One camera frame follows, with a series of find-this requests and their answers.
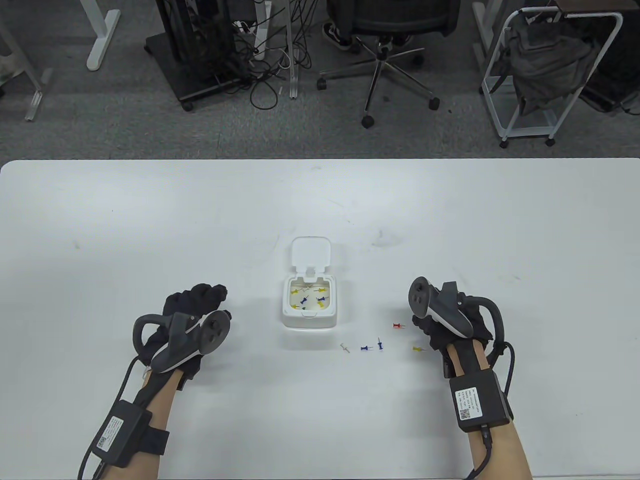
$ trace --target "white box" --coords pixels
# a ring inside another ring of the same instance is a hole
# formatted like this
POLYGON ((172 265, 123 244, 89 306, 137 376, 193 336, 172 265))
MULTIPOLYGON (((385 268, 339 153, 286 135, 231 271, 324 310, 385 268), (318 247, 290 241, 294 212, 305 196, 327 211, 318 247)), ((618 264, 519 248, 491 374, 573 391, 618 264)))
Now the white box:
POLYGON ((331 242, 324 237, 298 237, 291 243, 296 273, 282 294, 284 325, 289 328, 331 328, 337 323, 335 279, 325 273, 331 264, 331 242))

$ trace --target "shoe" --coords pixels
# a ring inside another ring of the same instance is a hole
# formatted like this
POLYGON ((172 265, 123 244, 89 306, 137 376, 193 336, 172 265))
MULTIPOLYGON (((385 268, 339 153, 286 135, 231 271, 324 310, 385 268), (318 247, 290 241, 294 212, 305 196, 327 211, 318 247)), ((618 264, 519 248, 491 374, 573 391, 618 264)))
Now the shoe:
POLYGON ((396 48, 403 48, 409 45, 413 40, 413 35, 394 35, 391 43, 396 48))
POLYGON ((345 39, 338 35, 338 29, 335 27, 333 22, 327 22, 324 25, 322 25, 322 35, 334 47, 344 52, 349 50, 353 45, 353 40, 351 38, 345 39))

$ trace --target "forearm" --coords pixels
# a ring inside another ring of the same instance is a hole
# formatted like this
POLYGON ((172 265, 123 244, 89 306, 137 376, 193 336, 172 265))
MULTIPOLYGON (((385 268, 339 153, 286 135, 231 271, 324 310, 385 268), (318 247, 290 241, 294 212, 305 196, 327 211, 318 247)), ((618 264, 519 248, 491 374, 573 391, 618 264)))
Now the forearm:
MULTIPOLYGON (((147 410, 153 415, 149 426, 166 430, 173 397, 175 397, 178 382, 181 378, 182 372, 179 370, 174 371, 167 384, 151 400, 147 407, 147 410)), ((102 478, 104 480, 157 480, 159 468, 160 457, 158 455, 138 452, 131 458, 128 466, 125 468, 108 467, 102 478)))
MULTIPOLYGON (((482 344, 477 340, 473 340, 473 342, 480 368, 482 370, 489 368, 482 344)), ((458 353, 453 345, 447 346, 447 352, 453 361, 456 376, 464 375, 465 372, 460 365, 458 353)), ((486 450, 479 431, 471 432, 468 436, 474 468, 477 468, 484 460, 486 450)), ((531 480, 531 470, 513 421, 500 427, 491 428, 491 436, 493 439, 491 460, 479 478, 483 480, 531 480)))

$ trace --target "chair base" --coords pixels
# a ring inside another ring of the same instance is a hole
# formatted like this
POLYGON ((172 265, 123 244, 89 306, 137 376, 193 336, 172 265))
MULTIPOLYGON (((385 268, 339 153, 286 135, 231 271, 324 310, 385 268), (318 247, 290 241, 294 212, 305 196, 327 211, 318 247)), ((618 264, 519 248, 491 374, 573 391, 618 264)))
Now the chair base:
MULTIPOLYGON (((374 52, 370 49, 359 37, 355 37, 358 44, 365 49, 369 54, 373 56, 373 58, 369 58, 367 60, 360 60, 353 62, 346 67, 335 68, 333 70, 323 70, 320 72, 320 78, 317 81, 317 89, 325 90, 326 89, 326 78, 338 78, 338 77, 348 77, 356 74, 360 67, 363 65, 374 65, 373 78, 371 79, 371 85, 369 86, 369 93, 367 94, 367 101, 364 106, 364 113, 362 115, 362 126, 366 129, 372 127, 374 125, 374 120, 371 115, 369 115, 369 108, 371 106, 371 99, 373 98, 373 93, 376 89, 376 85, 378 84, 378 79, 380 78, 380 74, 383 70, 390 70, 391 72, 404 77, 411 81, 411 83, 420 88, 426 95, 429 97, 429 109, 437 110, 440 107, 440 99, 434 95, 434 93, 427 87, 424 83, 420 82, 418 79, 405 72, 403 69, 393 64, 391 60, 395 60, 397 58, 409 55, 409 54, 417 54, 419 52, 424 51, 424 48, 417 48, 407 50, 405 52, 396 53, 393 55, 389 55, 391 51, 391 37, 390 36, 380 36, 378 37, 378 52, 374 52)), ((422 56, 416 56, 413 60, 413 64, 416 66, 422 65, 424 58, 422 56)))

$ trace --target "gloved hand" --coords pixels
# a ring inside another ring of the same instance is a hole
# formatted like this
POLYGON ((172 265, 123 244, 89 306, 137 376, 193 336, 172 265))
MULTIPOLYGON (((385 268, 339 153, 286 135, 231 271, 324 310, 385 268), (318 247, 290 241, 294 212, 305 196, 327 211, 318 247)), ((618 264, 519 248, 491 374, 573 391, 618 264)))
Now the gloved hand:
MULTIPOLYGON (((227 288, 224 285, 212 287, 207 284, 198 284, 191 290, 169 295, 164 303, 162 315, 168 316, 180 312, 192 315, 194 317, 193 322, 195 323, 200 320, 203 315, 218 310, 220 303, 225 301, 226 298, 227 288)), ((225 312, 229 315, 229 318, 231 318, 231 313, 227 310, 225 310, 225 312)), ((159 326, 156 332, 147 340, 142 354, 139 355, 140 361, 148 366, 155 353, 168 341, 168 330, 164 326, 159 326)), ((179 390, 182 390, 186 380, 193 379, 194 375, 200 371, 201 359, 202 355, 197 355, 178 367, 178 370, 184 372, 178 386, 179 390)))
POLYGON ((493 335, 484 325, 484 320, 480 314, 480 307, 477 305, 466 305, 461 307, 460 311, 466 315, 474 327, 474 334, 471 339, 460 338, 444 325, 433 320, 431 316, 427 316, 424 319, 420 319, 415 315, 413 316, 413 324, 420 328, 425 334, 429 335, 429 345, 431 348, 441 352, 446 358, 449 357, 447 354, 447 345, 449 344, 479 340, 486 348, 489 340, 493 340, 493 335))

